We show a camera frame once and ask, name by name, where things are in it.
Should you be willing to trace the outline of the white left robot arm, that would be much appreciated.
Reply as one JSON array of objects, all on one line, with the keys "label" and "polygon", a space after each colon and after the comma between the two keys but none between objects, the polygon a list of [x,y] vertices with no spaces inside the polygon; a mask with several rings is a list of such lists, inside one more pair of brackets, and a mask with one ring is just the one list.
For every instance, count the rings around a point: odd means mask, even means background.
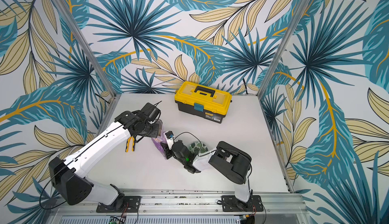
[{"label": "white left robot arm", "polygon": [[130,138],[137,143],[144,137],[160,135],[161,111],[147,103],[142,109],[124,111],[90,143],[61,160],[49,163],[50,181],[68,205],[91,201],[112,211],[122,210],[125,195],[115,185],[101,184],[88,178],[89,172],[117,145]]}]

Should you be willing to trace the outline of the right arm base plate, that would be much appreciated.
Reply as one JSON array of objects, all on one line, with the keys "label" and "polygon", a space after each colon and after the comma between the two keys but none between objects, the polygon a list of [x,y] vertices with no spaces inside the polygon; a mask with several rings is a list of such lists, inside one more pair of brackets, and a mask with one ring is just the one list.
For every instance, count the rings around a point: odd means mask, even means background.
[{"label": "right arm base plate", "polygon": [[238,200],[234,195],[222,196],[217,201],[218,205],[222,206],[223,212],[263,212],[264,207],[261,197],[253,195],[248,202]]}]

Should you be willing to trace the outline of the purple oats bag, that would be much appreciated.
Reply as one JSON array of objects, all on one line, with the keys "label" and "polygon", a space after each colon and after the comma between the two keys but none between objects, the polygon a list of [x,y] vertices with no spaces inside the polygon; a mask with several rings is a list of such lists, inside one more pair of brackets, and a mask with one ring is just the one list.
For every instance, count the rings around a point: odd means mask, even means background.
[{"label": "purple oats bag", "polygon": [[162,122],[159,122],[159,124],[160,124],[159,135],[156,138],[152,138],[152,142],[154,143],[154,145],[157,148],[157,150],[163,156],[163,149],[162,149],[160,143],[167,144],[167,140],[166,140],[166,136],[165,136],[165,129],[164,129],[164,126],[163,126]]}]

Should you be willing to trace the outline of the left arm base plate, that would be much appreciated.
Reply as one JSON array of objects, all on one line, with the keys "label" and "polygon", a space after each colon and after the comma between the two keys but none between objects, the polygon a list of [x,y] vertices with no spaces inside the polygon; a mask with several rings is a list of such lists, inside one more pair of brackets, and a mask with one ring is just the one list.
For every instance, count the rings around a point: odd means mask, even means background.
[{"label": "left arm base plate", "polygon": [[97,213],[136,213],[140,207],[141,196],[121,196],[111,205],[99,203]]}]

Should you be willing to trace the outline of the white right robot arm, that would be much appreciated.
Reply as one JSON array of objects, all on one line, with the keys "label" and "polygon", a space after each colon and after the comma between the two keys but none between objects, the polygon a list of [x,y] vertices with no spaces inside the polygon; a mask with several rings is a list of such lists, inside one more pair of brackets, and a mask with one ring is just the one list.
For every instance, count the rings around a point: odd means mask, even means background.
[{"label": "white right robot arm", "polygon": [[160,143],[166,159],[174,158],[191,174],[214,168],[228,180],[234,183],[235,198],[248,203],[251,190],[248,179],[251,174],[252,158],[238,148],[220,141],[215,149],[205,153],[192,153],[181,140]]}]

